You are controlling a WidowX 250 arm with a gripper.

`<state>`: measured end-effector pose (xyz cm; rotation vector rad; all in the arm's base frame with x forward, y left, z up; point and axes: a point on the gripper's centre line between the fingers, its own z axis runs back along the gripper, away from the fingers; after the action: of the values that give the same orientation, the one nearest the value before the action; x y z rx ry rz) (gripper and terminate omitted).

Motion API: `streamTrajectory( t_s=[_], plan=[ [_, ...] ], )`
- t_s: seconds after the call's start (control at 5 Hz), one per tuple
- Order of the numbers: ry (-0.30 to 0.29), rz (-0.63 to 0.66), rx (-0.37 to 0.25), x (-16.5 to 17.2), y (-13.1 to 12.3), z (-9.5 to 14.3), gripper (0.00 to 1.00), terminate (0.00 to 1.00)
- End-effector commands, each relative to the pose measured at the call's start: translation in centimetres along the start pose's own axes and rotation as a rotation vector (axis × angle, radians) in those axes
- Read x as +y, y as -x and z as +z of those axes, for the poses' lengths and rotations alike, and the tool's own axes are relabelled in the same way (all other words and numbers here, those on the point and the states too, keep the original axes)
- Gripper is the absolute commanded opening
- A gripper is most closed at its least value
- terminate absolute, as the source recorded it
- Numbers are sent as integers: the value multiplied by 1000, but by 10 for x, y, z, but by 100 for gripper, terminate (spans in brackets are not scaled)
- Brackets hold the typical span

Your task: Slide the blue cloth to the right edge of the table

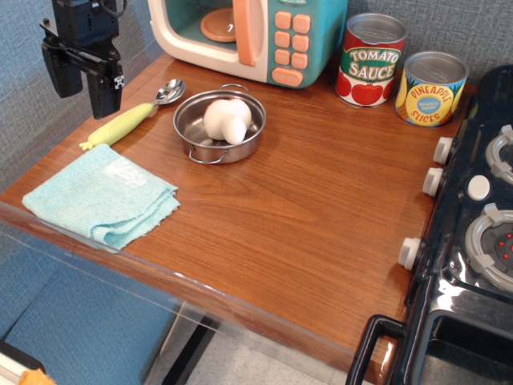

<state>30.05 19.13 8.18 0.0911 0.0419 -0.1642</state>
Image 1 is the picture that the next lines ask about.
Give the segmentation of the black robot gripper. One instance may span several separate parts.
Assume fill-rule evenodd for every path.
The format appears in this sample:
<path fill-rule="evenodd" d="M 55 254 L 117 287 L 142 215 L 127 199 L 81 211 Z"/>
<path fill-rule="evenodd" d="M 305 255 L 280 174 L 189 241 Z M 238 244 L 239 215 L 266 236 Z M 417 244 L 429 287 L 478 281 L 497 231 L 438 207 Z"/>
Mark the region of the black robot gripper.
<path fill-rule="evenodd" d="M 87 74 L 92 113 L 99 120 L 120 109 L 123 72 L 113 45 L 123 8 L 116 1 L 53 1 L 52 19 L 40 22 L 42 56 L 60 98 L 83 90 Z"/>

